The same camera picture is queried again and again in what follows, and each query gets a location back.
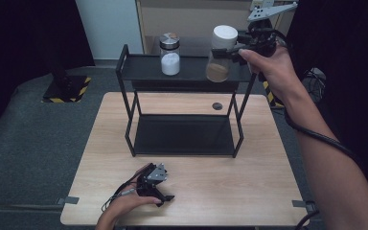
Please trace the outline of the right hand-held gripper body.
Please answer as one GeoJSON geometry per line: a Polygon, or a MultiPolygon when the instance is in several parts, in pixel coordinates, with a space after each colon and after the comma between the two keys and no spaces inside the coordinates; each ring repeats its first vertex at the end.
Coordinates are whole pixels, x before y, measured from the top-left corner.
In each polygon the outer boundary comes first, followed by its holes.
{"type": "Polygon", "coordinates": [[[298,7],[296,2],[282,6],[255,9],[247,17],[249,23],[246,31],[252,36],[249,44],[244,44],[245,49],[253,50],[264,57],[271,57],[278,44],[287,47],[286,36],[273,28],[270,17],[283,12],[290,12],[298,7]]]}

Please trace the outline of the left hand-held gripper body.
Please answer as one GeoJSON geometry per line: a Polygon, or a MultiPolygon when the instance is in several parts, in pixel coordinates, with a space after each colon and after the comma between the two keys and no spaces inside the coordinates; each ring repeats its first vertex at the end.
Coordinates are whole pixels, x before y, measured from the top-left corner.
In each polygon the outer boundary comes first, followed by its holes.
{"type": "Polygon", "coordinates": [[[153,196],[162,194],[156,186],[164,182],[165,166],[163,163],[159,165],[148,164],[136,176],[136,191],[139,196],[153,196]]]}

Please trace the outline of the glass jar with white lid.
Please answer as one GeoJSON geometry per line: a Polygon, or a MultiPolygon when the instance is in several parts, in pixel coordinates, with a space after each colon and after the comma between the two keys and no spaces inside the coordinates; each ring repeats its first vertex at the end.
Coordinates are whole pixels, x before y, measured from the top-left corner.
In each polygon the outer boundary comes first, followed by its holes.
{"type": "MultiPolygon", "coordinates": [[[[228,25],[218,25],[214,28],[211,40],[211,50],[230,50],[237,43],[238,31],[228,25]]],[[[210,52],[206,65],[206,77],[209,81],[223,82],[229,75],[229,59],[217,58],[210,52]]]]}

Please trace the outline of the black two-tier metal rack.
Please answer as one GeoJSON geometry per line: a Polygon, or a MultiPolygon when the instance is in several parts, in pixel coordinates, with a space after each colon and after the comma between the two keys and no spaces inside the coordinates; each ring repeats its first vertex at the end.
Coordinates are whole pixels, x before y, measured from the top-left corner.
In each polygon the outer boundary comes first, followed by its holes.
{"type": "Polygon", "coordinates": [[[206,78],[207,57],[182,57],[180,72],[162,73],[160,58],[124,46],[116,76],[126,107],[132,155],[236,157],[244,139],[242,115],[256,76],[230,64],[223,82],[206,78]],[[215,110],[213,103],[221,103],[215,110]]]}

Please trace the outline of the glass jar with silver lid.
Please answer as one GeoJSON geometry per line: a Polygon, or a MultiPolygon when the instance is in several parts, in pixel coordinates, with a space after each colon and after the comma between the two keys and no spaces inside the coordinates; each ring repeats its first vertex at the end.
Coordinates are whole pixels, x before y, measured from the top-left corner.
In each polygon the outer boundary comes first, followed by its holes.
{"type": "Polygon", "coordinates": [[[162,73],[174,76],[180,71],[180,38],[175,33],[159,37],[160,63],[162,73]]]}

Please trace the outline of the person's right hand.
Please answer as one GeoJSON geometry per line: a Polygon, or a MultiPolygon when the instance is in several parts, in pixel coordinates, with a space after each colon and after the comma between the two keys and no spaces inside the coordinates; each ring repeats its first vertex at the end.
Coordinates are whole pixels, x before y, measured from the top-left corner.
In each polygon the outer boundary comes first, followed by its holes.
{"type": "Polygon", "coordinates": [[[247,62],[253,73],[263,73],[271,91],[281,101],[290,97],[299,85],[288,49],[277,45],[271,57],[264,57],[252,50],[240,49],[240,56],[247,62]]]}

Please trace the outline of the person's left hand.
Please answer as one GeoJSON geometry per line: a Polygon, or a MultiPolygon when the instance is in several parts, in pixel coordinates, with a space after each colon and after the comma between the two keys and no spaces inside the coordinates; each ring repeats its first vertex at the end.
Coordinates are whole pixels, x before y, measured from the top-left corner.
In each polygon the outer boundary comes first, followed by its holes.
{"type": "MultiPolygon", "coordinates": [[[[122,192],[132,188],[136,189],[136,176],[138,175],[138,172],[144,169],[147,165],[148,164],[135,172],[134,176],[128,180],[128,183],[122,189],[122,192]]],[[[135,191],[132,194],[115,198],[103,212],[112,213],[121,217],[141,205],[156,204],[157,202],[158,199],[156,197],[139,196],[135,191]]]]}

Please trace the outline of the light wooden cabinet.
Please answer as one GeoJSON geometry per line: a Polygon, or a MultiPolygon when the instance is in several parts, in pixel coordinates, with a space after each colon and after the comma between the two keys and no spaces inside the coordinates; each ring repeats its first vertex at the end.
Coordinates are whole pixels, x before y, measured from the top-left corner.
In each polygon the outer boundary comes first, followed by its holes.
{"type": "Polygon", "coordinates": [[[251,6],[263,1],[275,7],[299,0],[135,0],[139,16],[144,53],[158,55],[158,39],[164,33],[180,37],[184,56],[208,55],[213,30],[228,25],[246,30],[251,6]]]}

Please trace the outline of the black stand with striped base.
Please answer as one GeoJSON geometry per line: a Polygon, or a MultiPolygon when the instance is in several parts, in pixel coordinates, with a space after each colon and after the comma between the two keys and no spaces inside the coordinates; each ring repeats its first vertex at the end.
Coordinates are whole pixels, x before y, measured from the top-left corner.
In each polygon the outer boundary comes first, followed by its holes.
{"type": "Polygon", "coordinates": [[[264,86],[264,90],[266,93],[266,97],[268,100],[268,103],[271,107],[275,107],[275,108],[283,108],[284,105],[277,99],[277,97],[272,93],[269,84],[267,81],[263,82],[263,86],[264,86]]]}
{"type": "Polygon", "coordinates": [[[46,60],[53,80],[43,95],[45,103],[77,103],[84,95],[91,79],[87,76],[70,76],[55,59],[46,60]]]}

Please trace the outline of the dark curtain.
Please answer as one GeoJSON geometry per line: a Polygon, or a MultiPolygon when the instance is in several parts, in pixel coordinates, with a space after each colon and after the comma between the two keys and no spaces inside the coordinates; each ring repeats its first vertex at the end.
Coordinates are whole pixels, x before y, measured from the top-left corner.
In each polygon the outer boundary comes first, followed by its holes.
{"type": "Polygon", "coordinates": [[[287,39],[300,77],[325,74],[327,119],[368,180],[368,0],[299,0],[287,39]]]}
{"type": "Polygon", "coordinates": [[[51,74],[49,58],[66,72],[94,63],[76,0],[0,0],[0,117],[18,85],[51,74]]]}

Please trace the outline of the grey table edge clamp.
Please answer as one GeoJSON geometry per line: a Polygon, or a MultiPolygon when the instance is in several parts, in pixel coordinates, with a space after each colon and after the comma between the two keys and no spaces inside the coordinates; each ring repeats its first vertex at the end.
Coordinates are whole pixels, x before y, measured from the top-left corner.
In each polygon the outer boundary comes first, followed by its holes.
{"type": "Polygon", "coordinates": [[[292,205],[294,207],[305,208],[308,212],[315,211],[315,204],[313,201],[292,200],[292,205]]]}
{"type": "Polygon", "coordinates": [[[60,197],[57,199],[57,205],[78,204],[80,198],[75,196],[60,197]]]}

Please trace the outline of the white wall power outlet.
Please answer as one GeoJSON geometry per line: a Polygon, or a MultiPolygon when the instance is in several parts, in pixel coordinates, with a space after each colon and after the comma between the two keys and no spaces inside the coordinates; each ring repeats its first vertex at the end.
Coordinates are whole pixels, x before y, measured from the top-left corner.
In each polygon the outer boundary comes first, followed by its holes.
{"type": "Polygon", "coordinates": [[[274,2],[275,0],[252,0],[250,10],[272,7],[274,2]]]}

